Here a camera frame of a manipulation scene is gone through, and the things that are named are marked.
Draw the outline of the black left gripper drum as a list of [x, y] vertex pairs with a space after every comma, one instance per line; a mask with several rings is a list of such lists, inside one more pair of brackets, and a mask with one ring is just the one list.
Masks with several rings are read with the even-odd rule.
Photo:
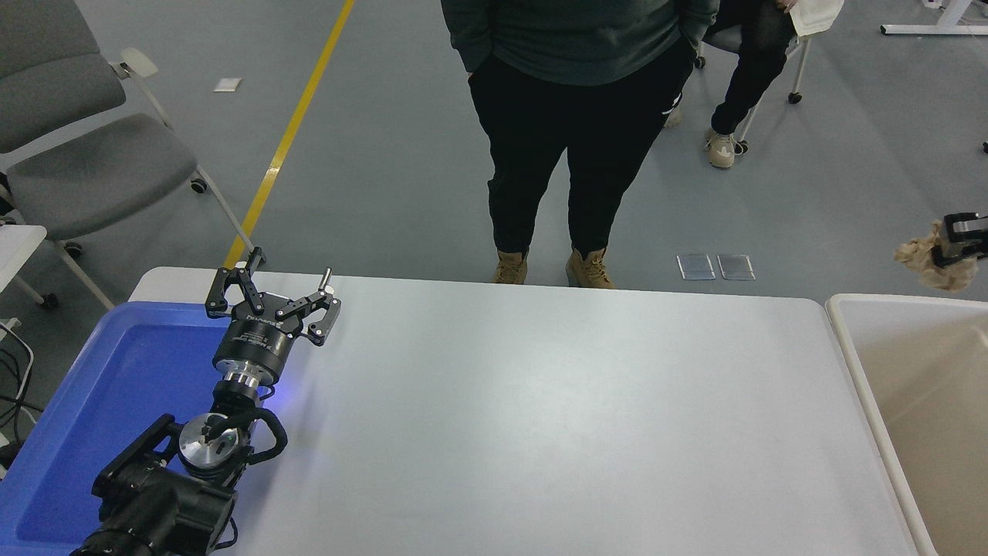
[[262, 298], [261, 314], [255, 314], [255, 306], [247, 300], [237, 303], [232, 322], [213, 355], [213, 367], [220, 373], [247, 367], [260, 374], [260, 383], [278, 383], [301, 330], [299, 317], [276, 319], [276, 312], [289, 303], [289, 298]]

